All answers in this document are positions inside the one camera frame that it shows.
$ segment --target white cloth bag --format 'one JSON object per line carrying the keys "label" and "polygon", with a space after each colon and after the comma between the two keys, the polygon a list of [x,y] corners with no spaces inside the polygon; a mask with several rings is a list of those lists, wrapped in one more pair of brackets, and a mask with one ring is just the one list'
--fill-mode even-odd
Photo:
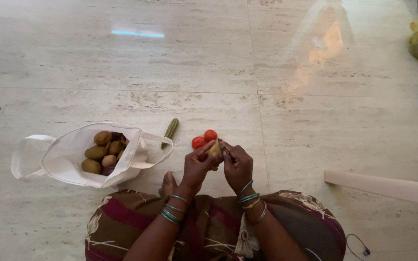
{"label": "white cloth bag", "polygon": [[[96,145],[93,138],[100,131],[119,132],[130,140],[114,171],[109,176],[84,172],[81,166],[86,159],[84,156],[85,150]],[[28,139],[45,140],[52,143],[41,160],[42,169],[29,175],[23,175],[20,173],[21,153]],[[167,143],[170,145],[170,150],[161,156],[161,159],[156,163],[147,163],[148,147],[144,139]],[[133,179],[139,174],[140,170],[148,169],[163,162],[170,157],[172,149],[173,143],[169,138],[146,133],[139,128],[115,123],[93,123],[73,130],[59,138],[46,135],[26,137],[14,149],[11,171],[17,179],[46,174],[56,180],[70,184],[105,188]]]}

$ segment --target tomato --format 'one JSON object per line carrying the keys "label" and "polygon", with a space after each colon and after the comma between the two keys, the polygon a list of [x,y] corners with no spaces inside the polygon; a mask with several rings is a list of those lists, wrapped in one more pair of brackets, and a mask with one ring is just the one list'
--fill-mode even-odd
{"label": "tomato", "polygon": [[204,133],[204,139],[206,139],[207,142],[217,140],[217,132],[215,130],[207,130]]}
{"label": "tomato", "polygon": [[204,137],[195,137],[192,141],[191,141],[191,146],[193,147],[193,149],[199,149],[200,147],[204,146],[206,144],[206,140],[204,139]]}

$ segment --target woman's right hand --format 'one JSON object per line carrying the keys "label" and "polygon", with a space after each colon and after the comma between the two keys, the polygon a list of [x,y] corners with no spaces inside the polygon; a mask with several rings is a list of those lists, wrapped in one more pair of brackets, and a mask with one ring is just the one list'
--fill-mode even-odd
{"label": "woman's right hand", "polygon": [[225,141],[222,141],[222,145],[229,152],[224,151],[225,178],[236,195],[239,196],[241,190],[253,178],[253,158],[240,145],[232,147]]}

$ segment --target marble floor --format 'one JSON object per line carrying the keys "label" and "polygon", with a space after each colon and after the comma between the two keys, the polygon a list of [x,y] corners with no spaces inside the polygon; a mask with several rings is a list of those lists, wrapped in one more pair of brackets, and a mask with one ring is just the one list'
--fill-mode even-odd
{"label": "marble floor", "polygon": [[[103,121],[163,135],[176,117],[171,158],[126,186],[155,194],[169,169],[181,180],[191,139],[215,129],[253,157],[258,192],[316,196],[365,260],[418,261],[418,204],[323,182],[325,169],[418,181],[415,12],[410,0],[0,0],[0,260],[84,260],[86,223],[113,191],[16,180],[20,139]],[[221,170],[201,193],[233,195]]]}

